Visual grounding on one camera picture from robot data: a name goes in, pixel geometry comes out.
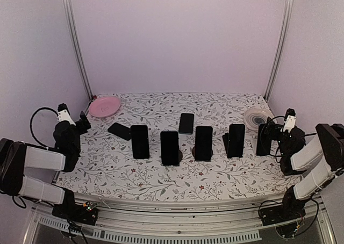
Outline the black phone blue case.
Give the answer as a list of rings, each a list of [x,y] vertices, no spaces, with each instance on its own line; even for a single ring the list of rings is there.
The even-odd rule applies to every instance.
[[[260,124],[257,135],[256,155],[267,156],[271,151],[271,138],[265,133],[266,123]]]

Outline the black phone front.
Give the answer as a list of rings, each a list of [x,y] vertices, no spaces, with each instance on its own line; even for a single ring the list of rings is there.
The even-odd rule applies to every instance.
[[[227,157],[242,157],[245,141],[245,125],[230,124],[228,133]]]

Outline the black folding phone stand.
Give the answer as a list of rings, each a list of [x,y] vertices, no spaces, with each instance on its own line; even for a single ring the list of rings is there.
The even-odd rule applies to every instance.
[[[224,144],[225,153],[227,154],[227,152],[228,152],[228,133],[225,133],[222,136],[222,140],[223,140],[223,144]]]

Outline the pink phone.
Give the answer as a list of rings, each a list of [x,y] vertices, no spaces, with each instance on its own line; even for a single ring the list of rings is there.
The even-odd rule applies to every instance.
[[[195,137],[194,158],[196,161],[211,161],[212,157],[212,136],[211,126],[197,126]]]

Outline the black round base stand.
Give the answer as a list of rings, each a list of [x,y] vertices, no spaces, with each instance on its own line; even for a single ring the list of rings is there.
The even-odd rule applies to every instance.
[[[183,153],[180,150],[178,150],[178,160],[179,160],[179,162],[181,162],[182,159],[183,159]]]

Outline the black phone teal edge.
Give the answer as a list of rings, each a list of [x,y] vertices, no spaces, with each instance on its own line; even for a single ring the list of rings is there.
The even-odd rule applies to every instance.
[[[182,113],[178,127],[179,134],[193,134],[194,114]]]

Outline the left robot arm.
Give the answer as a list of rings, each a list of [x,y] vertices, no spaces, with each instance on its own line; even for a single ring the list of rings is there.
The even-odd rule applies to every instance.
[[[80,208],[73,191],[56,186],[42,176],[34,176],[38,170],[72,172],[79,160],[81,135],[91,125],[83,112],[77,121],[72,120],[67,109],[57,115],[54,147],[1,139],[1,193],[51,203],[68,219],[76,219]]]

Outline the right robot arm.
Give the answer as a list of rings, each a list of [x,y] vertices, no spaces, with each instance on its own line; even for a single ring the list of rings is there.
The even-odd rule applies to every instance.
[[[285,176],[304,175],[304,178],[287,189],[281,205],[259,210],[264,225],[304,216],[304,206],[312,196],[343,174],[342,124],[318,124],[316,134],[309,142],[297,127],[274,132],[273,136],[281,152],[279,165],[282,173]]]

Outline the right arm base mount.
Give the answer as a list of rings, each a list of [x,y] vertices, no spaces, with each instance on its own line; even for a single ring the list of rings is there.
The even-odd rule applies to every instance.
[[[294,238],[297,235],[305,215],[304,209],[285,212],[282,203],[274,200],[263,201],[258,209],[258,216],[263,226],[281,224],[275,227],[275,230],[284,239]]]

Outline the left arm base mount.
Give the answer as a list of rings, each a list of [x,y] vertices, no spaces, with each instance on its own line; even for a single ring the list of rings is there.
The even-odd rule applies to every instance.
[[[52,215],[75,223],[95,226],[99,210],[95,203],[76,204],[74,196],[64,196],[62,204],[54,205]]]

